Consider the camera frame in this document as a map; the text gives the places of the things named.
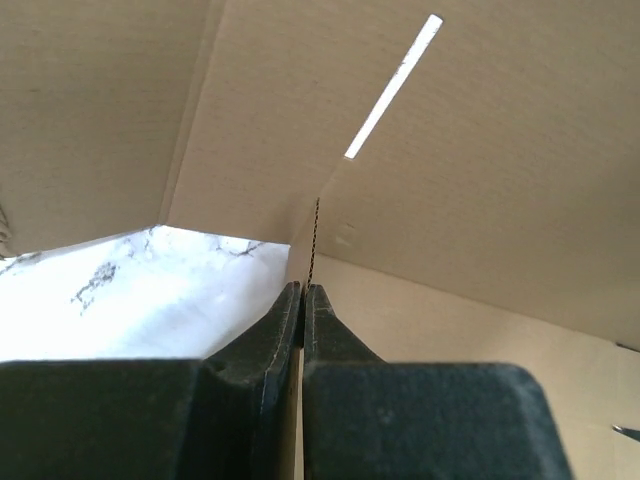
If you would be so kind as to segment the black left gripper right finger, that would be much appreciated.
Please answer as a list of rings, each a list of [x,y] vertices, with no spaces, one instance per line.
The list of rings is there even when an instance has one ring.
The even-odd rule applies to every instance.
[[[308,289],[302,382],[309,479],[569,479],[545,394],[509,363],[389,363]]]

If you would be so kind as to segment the brown cardboard box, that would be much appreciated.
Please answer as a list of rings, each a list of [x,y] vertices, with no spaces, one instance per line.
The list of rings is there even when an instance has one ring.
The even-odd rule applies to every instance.
[[[288,244],[390,360],[509,361],[635,479],[635,1],[5,1],[5,246]]]

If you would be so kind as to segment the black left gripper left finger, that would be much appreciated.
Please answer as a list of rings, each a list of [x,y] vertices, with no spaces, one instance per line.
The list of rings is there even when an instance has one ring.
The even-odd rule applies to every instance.
[[[5,479],[290,479],[302,288],[204,359],[1,367]]]

